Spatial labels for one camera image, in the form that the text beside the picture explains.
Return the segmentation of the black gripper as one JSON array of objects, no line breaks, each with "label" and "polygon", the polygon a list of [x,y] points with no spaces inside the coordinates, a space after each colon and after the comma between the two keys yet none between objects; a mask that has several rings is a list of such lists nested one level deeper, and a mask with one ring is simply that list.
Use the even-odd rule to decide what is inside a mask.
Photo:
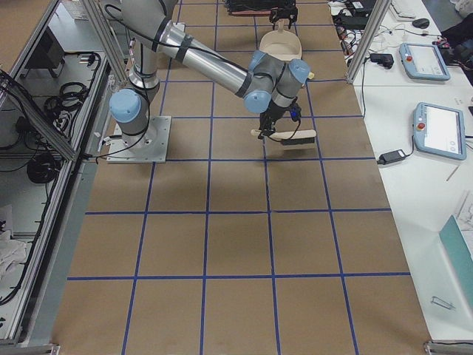
[{"label": "black gripper", "polygon": [[259,116],[257,138],[262,140],[265,136],[273,135],[276,132],[276,122],[288,111],[288,107],[280,107],[275,103],[270,103],[268,108]]},{"label": "black gripper", "polygon": [[280,20],[287,19],[289,21],[289,27],[297,22],[297,9],[296,8],[275,8],[270,12],[270,23],[275,24]]}]

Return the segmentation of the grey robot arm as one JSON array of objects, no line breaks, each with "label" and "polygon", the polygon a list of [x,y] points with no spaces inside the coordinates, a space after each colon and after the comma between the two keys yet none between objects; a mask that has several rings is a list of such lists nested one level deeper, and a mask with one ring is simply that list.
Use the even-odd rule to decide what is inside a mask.
[{"label": "grey robot arm", "polygon": [[260,116],[259,128],[252,135],[285,146],[314,142],[316,132],[312,129],[276,131],[276,122],[285,113],[296,123],[301,121],[296,101],[310,74],[305,61],[284,62],[257,50],[248,68],[243,68],[176,27],[171,20],[175,4],[175,1],[122,1],[120,7],[110,4],[104,7],[106,14],[135,39],[137,47],[129,73],[134,88],[159,87],[157,55],[162,53],[242,98],[245,108]]}]

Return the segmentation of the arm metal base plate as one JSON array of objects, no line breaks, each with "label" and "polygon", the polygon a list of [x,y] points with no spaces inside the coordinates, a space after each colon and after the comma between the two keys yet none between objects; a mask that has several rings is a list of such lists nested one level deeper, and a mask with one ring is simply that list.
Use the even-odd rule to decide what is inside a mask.
[{"label": "arm metal base plate", "polygon": [[106,160],[109,163],[165,163],[171,130],[171,116],[151,116],[145,136],[131,149],[140,136],[113,139]]}]

